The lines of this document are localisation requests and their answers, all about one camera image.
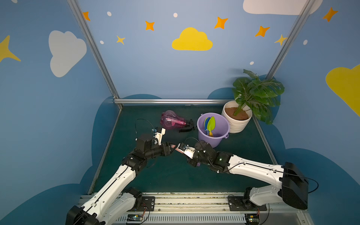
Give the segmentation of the blue trowel wooden handle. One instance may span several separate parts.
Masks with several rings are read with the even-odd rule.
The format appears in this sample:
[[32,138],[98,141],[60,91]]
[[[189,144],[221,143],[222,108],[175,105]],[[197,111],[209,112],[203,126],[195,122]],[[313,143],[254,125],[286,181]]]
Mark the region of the blue trowel wooden handle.
[[207,133],[208,132],[208,122],[210,121],[210,118],[207,117],[205,120],[204,120],[204,130],[205,132]]

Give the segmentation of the purple plastic bucket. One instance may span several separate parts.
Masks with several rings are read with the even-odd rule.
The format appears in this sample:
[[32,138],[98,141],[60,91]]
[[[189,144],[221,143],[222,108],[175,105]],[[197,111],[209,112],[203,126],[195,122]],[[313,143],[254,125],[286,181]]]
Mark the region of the purple plastic bucket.
[[[214,118],[215,127],[210,131],[206,130],[205,120]],[[202,114],[197,120],[198,140],[209,143],[213,148],[216,148],[223,139],[229,137],[230,124],[227,119],[217,113],[208,112]]]

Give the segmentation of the purple scoop pink handle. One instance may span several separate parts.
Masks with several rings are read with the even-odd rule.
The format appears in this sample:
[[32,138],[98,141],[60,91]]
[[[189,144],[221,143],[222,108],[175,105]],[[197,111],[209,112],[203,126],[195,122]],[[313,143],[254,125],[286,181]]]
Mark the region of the purple scoop pink handle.
[[[175,150],[175,151],[177,151],[177,147],[178,147],[178,145],[172,145],[172,148]],[[200,166],[200,162],[199,162],[199,159],[198,159],[198,151],[196,150],[195,151],[195,153],[194,153],[194,157],[193,157],[193,159],[190,159],[190,158],[188,158],[187,156],[186,156],[186,158],[187,158],[187,162],[191,165],[191,166],[193,166],[193,167],[199,167]]]

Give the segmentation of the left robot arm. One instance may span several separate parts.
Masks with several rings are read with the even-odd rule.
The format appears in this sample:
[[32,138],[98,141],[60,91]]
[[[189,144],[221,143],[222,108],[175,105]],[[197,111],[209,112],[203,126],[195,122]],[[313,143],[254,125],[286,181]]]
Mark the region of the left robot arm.
[[110,180],[81,207],[73,206],[66,217],[66,225],[112,225],[127,211],[138,208],[142,194],[125,187],[146,168],[148,159],[169,156],[176,148],[170,142],[161,143],[161,133],[142,135],[136,147],[123,160]]

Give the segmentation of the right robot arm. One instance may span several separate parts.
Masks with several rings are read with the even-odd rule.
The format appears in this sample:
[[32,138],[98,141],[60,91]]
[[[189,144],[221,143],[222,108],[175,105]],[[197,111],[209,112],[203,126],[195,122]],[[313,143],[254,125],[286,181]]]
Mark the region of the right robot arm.
[[293,163],[264,164],[216,151],[205,141],[198,141],[194,147],[181,143],[177,148],[194,167],[204,164],[216,173],[242,175],[267,183],[264,187],[246,188],[240,202],[248,211],[270,203],[285,203],[299,210],[308,208],[309,179]]

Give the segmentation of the pink transparent spray bottle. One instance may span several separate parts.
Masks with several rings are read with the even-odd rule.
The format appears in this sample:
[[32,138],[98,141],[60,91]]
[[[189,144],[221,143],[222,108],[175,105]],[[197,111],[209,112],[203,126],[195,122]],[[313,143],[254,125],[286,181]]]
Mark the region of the pink transparent spray bottle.
[[167,110],[161,114],[160,124],[165,129],[176,129],[179,133],[189,132],[196,128],[192,119],[186,120],[172,110]]

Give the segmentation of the back horizontal aluminium bar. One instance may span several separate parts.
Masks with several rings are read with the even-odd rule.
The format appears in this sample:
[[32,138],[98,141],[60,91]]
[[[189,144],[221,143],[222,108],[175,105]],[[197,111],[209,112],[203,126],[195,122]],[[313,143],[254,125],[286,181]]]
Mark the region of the back horizontal aluminium bar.
[[141,104],[141,105],[221,105],[231,99],[114,99],[115,104]]

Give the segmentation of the small circuit board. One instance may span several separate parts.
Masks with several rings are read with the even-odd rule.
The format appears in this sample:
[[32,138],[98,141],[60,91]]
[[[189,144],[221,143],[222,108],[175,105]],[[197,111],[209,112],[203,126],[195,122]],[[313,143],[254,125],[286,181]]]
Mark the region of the small circuit board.
[[127,222],[142,222],[143,216],[140,214],[128,214]]
[[258,225],[260,218],[258,214],[245,214],[246,225]]

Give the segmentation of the right small circuit board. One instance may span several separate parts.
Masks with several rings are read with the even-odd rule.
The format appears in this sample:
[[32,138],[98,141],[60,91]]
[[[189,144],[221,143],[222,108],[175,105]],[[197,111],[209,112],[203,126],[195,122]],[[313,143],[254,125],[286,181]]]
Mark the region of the right small circuit board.
[[258,214],[245,214],[246,225],[258,225],[260,218]]

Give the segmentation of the green artificial monstera plant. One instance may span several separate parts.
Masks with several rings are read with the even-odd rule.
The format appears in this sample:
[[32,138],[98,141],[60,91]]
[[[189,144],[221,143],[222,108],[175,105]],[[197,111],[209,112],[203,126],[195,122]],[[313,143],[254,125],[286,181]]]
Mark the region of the green artificial monstera plant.
[[278,99],[284,91],[284,85],[275,79],[260,79],[250,70],[243,70],[248,77],[237,78],[233,83],[234,100],[238,104],[234,116],[249,107],[253,115],[268,125],[273,123],[272,108],[280,106]]

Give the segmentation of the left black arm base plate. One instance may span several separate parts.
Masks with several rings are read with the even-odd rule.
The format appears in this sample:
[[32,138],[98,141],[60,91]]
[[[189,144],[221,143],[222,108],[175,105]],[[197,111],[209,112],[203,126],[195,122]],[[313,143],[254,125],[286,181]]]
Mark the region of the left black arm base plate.
[[155,207],[155,197],[153,196],[143,196],[138,197],[135,201],[134,207],[131,209],[133,212],[150,211],[153,212]]

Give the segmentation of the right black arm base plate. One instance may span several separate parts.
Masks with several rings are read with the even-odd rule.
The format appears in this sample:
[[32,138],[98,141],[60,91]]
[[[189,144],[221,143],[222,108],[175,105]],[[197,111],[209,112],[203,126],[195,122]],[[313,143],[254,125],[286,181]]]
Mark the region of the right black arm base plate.
[[267,206],[261,205],[257,206],[249,200],[244,200],[242,196],[229,195],[227,197],[229,209],[232,212],[240,211],[267,211]]

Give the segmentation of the left aluminium frame post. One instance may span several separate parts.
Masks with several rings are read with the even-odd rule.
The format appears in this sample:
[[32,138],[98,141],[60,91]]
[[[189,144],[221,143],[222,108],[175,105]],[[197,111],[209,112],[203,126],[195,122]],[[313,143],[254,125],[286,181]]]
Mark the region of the left aluminium frame post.
[[73,15],[75,16],[77,22],[78,22],[78,25],[80,26],[81,28],[81,31],[86,39],[86,42],[87,44],[89,45],[90,49],[91,49],[91,52],[97,62],[97,65],[107,83],[107,86],[113,96],[113,102],[114,104],[116,104],[119,108],[119,110],[121,111],[122,108],[123,108],[123,104],[121,103],[116,103],[115,100],[117,99],[120,99],[119,97],[119,94],[116,90],[116,87],[114,85],[114,82],[111,78],[111,75],[105,65],[105,62],[101,56],[101,53],[99,51],[99,48],[97,46],[97,43],[90,31],[90,28],[89,28],[89,25],[87,24],[87,21],[83,15],[83,12],[82,12],[82,9],[80,7],[80,4],[78,3],[78,1],[76,0],[67,0],[72,12],[73,12]]

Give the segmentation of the aluminium frame post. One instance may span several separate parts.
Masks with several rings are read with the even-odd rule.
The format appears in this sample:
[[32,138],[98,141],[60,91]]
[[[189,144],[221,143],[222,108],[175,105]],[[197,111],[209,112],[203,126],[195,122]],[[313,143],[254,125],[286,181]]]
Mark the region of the aluminium frame post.
[[81,28],[81,31],[86,39],[86,42],[87,44],[89,45],[90,49],[91,49],[91,52],[97,62],[97,65],[107,83],[107,86],[113,96],[113,102],[114,104],[116,104],[119,108],[119,110],[121,111],[122,108],[123,108],[123,104],[121,103],[116,103],[115,100],[117,99],[120,99],[119,97],[119,94],[116,90],[116,87],[114,85],[114,82],[111,78],[111,75],[105,65],[105,62],[101,56],[101,53],[99,51],[99,48],[97,46],[97,43],[90,31],[90,28],[89,28],[89,25],[87,24],[87,21],[83,15],[83,12],[82,12],[82,9],[80,7],[80,4],[78,3],[78,1],[76,0],[67,0],[72,12],[73,12],[73,15],[75,16],[77,22],[78,22],[78,25],[80,26]]
[[281,63],[285,59],[294,41],[296,40],[303,26],[305,25],[308,17],[311,15],[311,10],[316,2],[317,2],[316,0],[308,0],[305,2],[304,7],[300,11],[300,14],[298,15],[297,19],[295,20],[295,23],[293,24],[285,43],[281,47],[274,63],[272,64],[269,72],[267,73],[265,80],[272,79],[275,76],[277,70],[280,68]]

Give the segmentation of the right aluminium frame post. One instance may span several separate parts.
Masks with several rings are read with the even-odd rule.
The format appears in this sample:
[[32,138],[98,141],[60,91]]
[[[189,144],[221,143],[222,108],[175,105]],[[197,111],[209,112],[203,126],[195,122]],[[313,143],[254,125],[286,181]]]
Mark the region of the right aluminium frame post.
[[267,73],[265,80],[272,79],[275,76],[277,70],[280,68],[281,63],[285,59],[294,41],[296,40],[303,26],[305,25],[308,17],[311,15],[311,10],[316,2],[317,2],[316,0],[308,0],[305,2],[304,7],[300,11],[300,14],[298,15],[297,19],[295,20],[295,23],[293,24],[285,43],[281,47],[274,63],[272,64],[269,72]]

